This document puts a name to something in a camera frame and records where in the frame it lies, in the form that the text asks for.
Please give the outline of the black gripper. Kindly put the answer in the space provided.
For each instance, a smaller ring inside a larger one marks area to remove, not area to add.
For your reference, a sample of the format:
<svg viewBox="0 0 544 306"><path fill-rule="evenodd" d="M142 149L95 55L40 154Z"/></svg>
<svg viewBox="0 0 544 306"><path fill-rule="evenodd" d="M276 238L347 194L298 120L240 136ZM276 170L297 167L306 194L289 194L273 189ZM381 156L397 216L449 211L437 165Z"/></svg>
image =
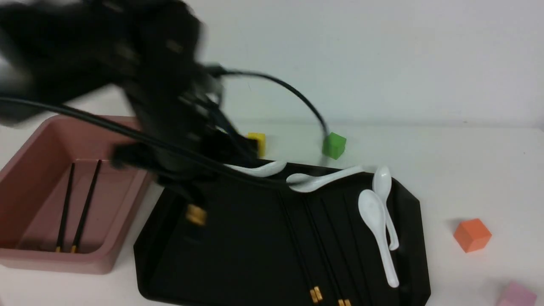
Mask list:
<svg viewBox="0 0 544 306"><path fill-rule="evenodd" d="M223 77L231 73L219 65L138 67L124 82L124 92L148 140L115 145L111 163L152 172L169 188L211 179L217 174L214 163L255 164L257 141L242 136L221 111ZM153 145L150 139L187 154Z"/></svg>

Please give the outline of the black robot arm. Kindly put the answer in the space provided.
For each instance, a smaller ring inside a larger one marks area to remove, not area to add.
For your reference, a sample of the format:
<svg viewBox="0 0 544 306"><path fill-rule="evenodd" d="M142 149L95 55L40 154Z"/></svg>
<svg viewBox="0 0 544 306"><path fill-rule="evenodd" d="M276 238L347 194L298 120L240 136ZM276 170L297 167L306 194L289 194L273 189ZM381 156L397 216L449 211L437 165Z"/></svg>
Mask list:
<svg viewBox="0 0 544 306"><path fill-rule="evenodd" d="M111 163L154 173L169 188L219 174L225 153L257 158L256 142L234 130L220 107L229 71L198 61L203 23L182 0L15 0L1 4L1 124L43 113L69 116L133 139ZM139 129L68 106L119 87Z"/></svg>

